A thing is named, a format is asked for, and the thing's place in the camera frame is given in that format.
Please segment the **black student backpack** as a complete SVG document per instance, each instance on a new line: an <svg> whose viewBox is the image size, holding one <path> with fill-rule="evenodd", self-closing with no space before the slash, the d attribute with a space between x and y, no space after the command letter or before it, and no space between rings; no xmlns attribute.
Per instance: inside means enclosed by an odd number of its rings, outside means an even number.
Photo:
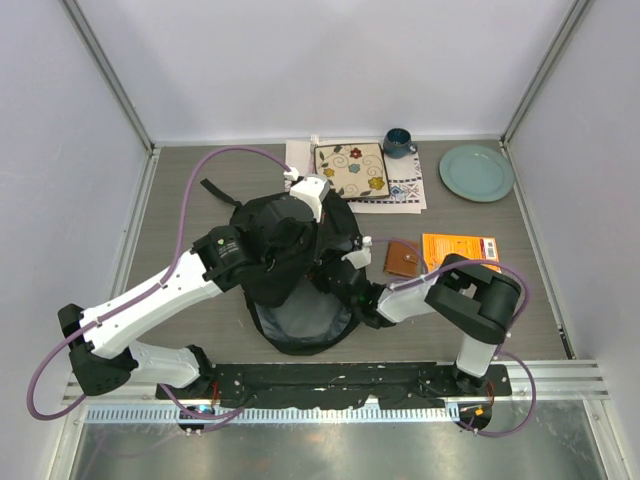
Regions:
<svg viewBox="0 0 640 480"><path fill-rule="evenodd" d="M314 283L324 265L361 245L364 236L346 200L330 188L308 242L262 260L252 233L254 218L267 202L293 197L289 190L241 203L209 180L202 184L233 205L234 211L228 224L195 241L192 251L203 262L204 279L222 291L241 288L256 329L269 343L286 355L315 355L361 324L335 296L321 292Z"/></svg>

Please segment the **orange paperback book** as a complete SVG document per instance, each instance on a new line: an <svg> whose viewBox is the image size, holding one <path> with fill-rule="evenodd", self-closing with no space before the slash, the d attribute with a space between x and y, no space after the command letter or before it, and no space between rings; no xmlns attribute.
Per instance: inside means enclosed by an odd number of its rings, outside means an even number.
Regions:
<svg viewBox="0 0 640 480"><path fill-rule="evenodd" d="M438 269L451 253L468 259L499 261L497 241L493 237L423 233L422 248L430 271Z"/></svg>

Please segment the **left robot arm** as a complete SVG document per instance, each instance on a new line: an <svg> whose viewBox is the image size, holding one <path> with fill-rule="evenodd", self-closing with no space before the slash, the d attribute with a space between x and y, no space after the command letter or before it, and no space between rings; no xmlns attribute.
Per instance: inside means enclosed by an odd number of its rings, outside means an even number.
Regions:
<svg viewBox="0 0 640 480"><path fill-rule="evenodd" d="M228 224L179 249L169 267L124 294L96 307L61 308L58 320L82 393L101 396L140 379L181 389L193 399L205 397L213 375L201 349L157 347L140 337L237 286L282 287L287 298L315 263L322 210L321 200L298 194L252 200Z"/></svg>

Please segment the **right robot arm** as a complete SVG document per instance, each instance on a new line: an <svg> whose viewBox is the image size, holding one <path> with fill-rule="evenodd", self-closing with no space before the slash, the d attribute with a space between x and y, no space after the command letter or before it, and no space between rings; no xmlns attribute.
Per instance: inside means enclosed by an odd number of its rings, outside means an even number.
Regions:
<svg viewBox="0 0 640 480"><path fill-rule="evenodd" d="M334 295L358 323L388 328L437 313L463 334L451 371L457 391L472 395L488 383L489 365L529 300L530 289L515 271L493 260L448 254L441 266L411 280L372 283L364 269L335 261L314 283Z"/></svg>

